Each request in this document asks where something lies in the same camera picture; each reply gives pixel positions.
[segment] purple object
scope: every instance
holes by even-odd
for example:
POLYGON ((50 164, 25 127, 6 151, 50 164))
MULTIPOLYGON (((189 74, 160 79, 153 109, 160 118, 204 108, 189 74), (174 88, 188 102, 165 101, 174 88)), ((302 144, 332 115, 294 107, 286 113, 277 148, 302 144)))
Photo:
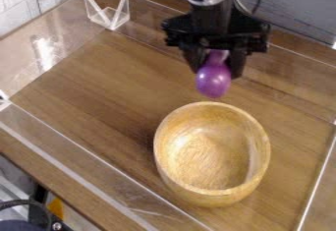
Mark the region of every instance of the purple object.
POLYGON ((224 63, 226 56, 226 51, 212 50, 197 72, 197 90, 210 98, 221 97, 230 85, 230 72, 224 63))

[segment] wooden bowl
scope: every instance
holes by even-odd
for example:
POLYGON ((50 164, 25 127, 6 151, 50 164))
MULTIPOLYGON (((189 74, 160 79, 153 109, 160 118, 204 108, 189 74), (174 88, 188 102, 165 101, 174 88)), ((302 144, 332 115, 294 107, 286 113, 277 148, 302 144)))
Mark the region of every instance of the wooden bowl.
POLYGON ((189 203, 216 207, 256 189, 270 159, 266 133, 241 109, 198 102, 176 109, 153 141, 160 176, 189 203))

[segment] purple egg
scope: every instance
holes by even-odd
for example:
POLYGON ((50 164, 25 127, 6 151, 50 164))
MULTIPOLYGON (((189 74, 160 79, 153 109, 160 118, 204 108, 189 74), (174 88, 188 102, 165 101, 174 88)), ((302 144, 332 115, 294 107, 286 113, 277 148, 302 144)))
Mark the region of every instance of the purple egg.
POLYGON ((221 97, 230 85, 230 72, 222 62, 226 53, 217 51, 210 52, 208 61, 197 72, 197 90, 210 98, 221 97))

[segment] bowl rim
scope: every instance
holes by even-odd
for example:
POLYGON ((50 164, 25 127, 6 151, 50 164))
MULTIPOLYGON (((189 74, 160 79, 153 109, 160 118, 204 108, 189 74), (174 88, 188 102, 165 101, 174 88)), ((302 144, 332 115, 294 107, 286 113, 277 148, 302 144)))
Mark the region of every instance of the bowl rim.
POLYGON ((266 132, 261 126, 261 124, 258 123, 258 121, 252 117, 252 115, 245 112, 242 109, 226 104, 226 103, 222 103, 222 102, 214 102, 214 101, 200 101, 200 102, 193 102, 193 103, 189 103, 181 107, 178 107, 177 109, 174 109, 166 116, 165 118, 162 119, 157 129, 156 129, 156 132, 154 132, 154 137, 153 137, 153 155, 154 155, 154 162, 156 162, 156 167, 160 171, 160 173, 164 173, 164 176, 166 178, 169 178, 169 180, 176 184, 178 185, 181 188, 184 188, 185 190, 196 193, 196 194, 201 194, 201 195, 206 195, 206 196, 225 196, 225 195, 230 195, 232 193, 234 192, 241 192, 244 191, 245 188, 250 188, 252 185, 256 185, 258 184, 258 182, 261 181, 262 177, 264 177, 264 174, 266 172, 266 169, 268 169, 268 166, 269 166, 269 162, 270 162, 270 141, 269 141, 269 137, 266 135, 266 132), (234 186, 232 188, 228 188, 228 189, 222 189, 222 190, 209 190, 209 189, 201 189, 201 188, 197 188, 181 181, 176 181, 174 178, 172 178, 172 176, 166 173, 165 169, 162 169, 162 166, 160 164, 160 160, 158 160, 158 154, 157 154, 157 142, 158 142, 158 134, 161 133, 162 131, 162 128, 166 124, 166 121, 172 118, 172 116, 174 116, 178 112, 181 112, 181 110, 185 110, 188 109, 189 107, 194 107, 194 106, 204 106, 204 105, 214 105, 214 106, 220 106, 220 107, 225 107, 230 110, 233 110, 234 112, 238 112, 254 125, 256 127, 258 128, 258 132, 261 133, 262 135, 262 141, 265 142, 265 153, 266 153, 266 157, 265 157, 265 162, 262 163, 261 167, 258 168, 256 174, 253 175, 253 177, 245 181, 242 184, 240 184, 238 186, 234 186))

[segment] robotic end effector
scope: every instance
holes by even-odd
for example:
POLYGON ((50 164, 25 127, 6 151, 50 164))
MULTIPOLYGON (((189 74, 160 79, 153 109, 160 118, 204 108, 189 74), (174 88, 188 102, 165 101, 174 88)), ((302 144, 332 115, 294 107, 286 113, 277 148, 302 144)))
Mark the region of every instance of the robotic end effector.
POLYGON ((204 66, 212 49, 228 50, 230 78, 242 74, 245 58, 266 52, 269 24, 252 18, 233 0, 188 0, 192 11, 162 22, 166 45, 177 46, 194 72, 204 66))

